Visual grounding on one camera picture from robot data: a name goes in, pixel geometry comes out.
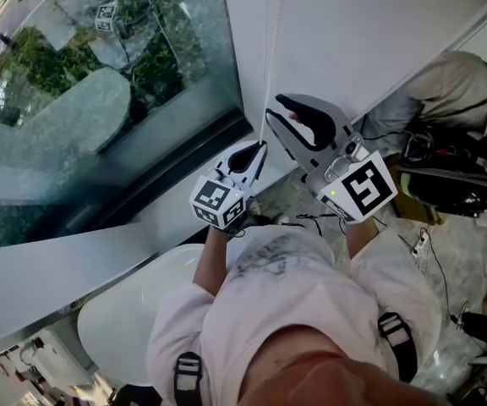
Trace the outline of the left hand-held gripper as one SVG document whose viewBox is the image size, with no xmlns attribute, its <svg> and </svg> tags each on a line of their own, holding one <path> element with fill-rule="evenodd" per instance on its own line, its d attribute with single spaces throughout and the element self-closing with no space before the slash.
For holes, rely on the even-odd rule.
<svg viewBox="0 0 487 406">
<path fill-rule="evenodd" d="M 242 141 L 228 147 L 217 166 L 201 175 L 189 197 L 194 216 L 221 230 L 229 230 L 246 212 L 251 185 L 260 175 L 267 144 Z"/>
</svg>

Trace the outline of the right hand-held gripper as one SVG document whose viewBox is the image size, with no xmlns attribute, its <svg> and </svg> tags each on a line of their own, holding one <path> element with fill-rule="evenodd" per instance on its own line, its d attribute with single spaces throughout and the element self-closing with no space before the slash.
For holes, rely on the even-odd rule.
<svg viewBox="0 0 487 406">
<path fill-rule="evenodd" d="M 309 173 L 304 182 L 310 192 L 338 217 L 349 224 L 361 223 L 397 195 L 380 153 L 369 151 L 361 136 L 351 135 L 353 127 L 340 107 L 305 94 L 277 94 L 276 101 L 312 131 L 314 142 L 270 108 L 265 110 L 268 126 L 289 156 Z"/>
</svg>

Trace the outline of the person's right forearm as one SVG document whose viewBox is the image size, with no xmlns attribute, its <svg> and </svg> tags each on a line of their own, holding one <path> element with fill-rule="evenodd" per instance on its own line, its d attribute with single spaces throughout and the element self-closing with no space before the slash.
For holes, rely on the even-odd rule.
<svg viewBox="0 0 487 406">
<path fill-rule="evenodd" d="M 358 253 L 379 233 L 375 220 L 368 218 L 364 222 L 348 224 L 346 226 L 347 253 L 349 257 L 349 269 L 352 269 L 353 261 Z"/>
</svg>

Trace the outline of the person's left forearm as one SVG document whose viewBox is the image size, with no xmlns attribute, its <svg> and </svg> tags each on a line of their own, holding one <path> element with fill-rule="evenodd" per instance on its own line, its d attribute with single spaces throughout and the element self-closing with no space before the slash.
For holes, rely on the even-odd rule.
<svg viewBox="0 0 487 406">
<path fill-rule="evenodd" d="M 212 296 L 217 296 L 227 276 L 227 235 L 210 227 L 199 262 L 195 269 L 193 283 Z"/>
</svg>

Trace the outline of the brown cardboard box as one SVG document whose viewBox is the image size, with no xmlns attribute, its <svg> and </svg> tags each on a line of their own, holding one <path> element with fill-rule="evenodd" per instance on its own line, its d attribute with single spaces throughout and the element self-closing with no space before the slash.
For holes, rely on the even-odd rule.
<svg viewBox="0 0 487 406">
<path fill-rule="evenodd" d="M 414 199 L 409 194 L 410 177 L 406 173 L 398 172 L 395 164 L 390 165 L 388 170 L 397 188 L 397 195 L 391 200 L 397 217 L 422 222 L 431 226 L 444 223 L 444 218 L 440 216 L 440 213 L 434 207 Z"/>
</svg>

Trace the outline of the person's white t-shirt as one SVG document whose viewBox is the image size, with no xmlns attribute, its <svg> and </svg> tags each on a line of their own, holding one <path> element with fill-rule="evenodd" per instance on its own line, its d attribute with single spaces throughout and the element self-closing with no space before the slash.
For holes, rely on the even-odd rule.
<svg viewBox="0 0 487 406">
<path fill-rule="evenodd" d="M 327 242 L 267 225 L 227 238 L 217 296 L 187 283 L 160 304 L 146 355 L 172 406 L 238 406 L 299 355 L 330 352 L 411 385 L 440 336 L 440 302 L 396 233 L 379 230 L 341 272 Z"/>
</svg>

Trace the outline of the black backpack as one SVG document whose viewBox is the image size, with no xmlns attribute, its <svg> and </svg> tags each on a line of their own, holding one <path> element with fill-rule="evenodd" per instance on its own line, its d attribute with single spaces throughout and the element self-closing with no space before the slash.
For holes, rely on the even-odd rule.
<svg viewBox="0 0 487 406">
<path fill-rule="evenodd" d="M 479 217 L 487 212 L 487 135 L 415 128 L 402 149 L 397 177 L 405 195 L 441 213 Z"/>
</svg>

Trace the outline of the white power strip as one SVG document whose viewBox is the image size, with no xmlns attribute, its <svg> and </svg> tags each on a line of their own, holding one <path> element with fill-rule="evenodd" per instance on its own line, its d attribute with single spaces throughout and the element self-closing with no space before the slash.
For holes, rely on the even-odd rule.
<svg viewBox="0 0 487 406">
<path fill-rule="evenodd" d="M 429 233 L 426 229 L 422 228 L 420 230 L 419 237 L 413 246 L 412 255 L 414 257 L 419 256 L 423 251 L 427 243 L 429 242 Z"/>
</svg>

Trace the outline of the glass window pane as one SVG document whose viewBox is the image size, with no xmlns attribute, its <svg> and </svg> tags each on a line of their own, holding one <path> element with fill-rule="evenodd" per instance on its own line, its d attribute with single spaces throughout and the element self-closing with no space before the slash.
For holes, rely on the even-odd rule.
<svg viewBox="0 0 487 406">
<path fill-rule="evenodd" d="M 123 224 L 250 132 L 226 0 L 0 0 L 0 247 Z"/>
</svg>

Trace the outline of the white round stool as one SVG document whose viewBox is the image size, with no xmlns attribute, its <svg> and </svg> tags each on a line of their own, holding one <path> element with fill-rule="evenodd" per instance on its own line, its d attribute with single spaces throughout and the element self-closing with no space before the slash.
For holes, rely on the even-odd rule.
<svg viewBox="0 0 487 406">
<path fill-rule="evenodd" d="M 164 296 L 192 281 L 203 244 L 184 244 L 159 255 L 87 302 L 78 334 L 85 352 L 112 381 L 148 387 L 147 345 Z"/>
</svg>

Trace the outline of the white window sill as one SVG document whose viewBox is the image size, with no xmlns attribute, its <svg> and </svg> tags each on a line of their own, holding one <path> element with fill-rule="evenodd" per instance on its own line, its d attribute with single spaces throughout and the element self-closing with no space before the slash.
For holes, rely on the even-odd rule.
<svg viewBox="0 0 487 406">
<path fill-rule="evenodd" d="M 189 197 L 208 161 L 122 226 L 0 247 L 0 350 L 11 337 L 202 229 Z"/>
</svg>

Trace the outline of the black box device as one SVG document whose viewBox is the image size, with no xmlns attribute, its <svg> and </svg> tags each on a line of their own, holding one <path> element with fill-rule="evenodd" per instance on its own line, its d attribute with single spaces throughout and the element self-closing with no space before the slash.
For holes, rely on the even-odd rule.
<svg viewBox="0 0 487 406">
<path fill-rule="evenodd" d="M 461 321 L 466 334 L 487 343 L 487 315 L 465 312 L 461 316 Z"/>
</svg>

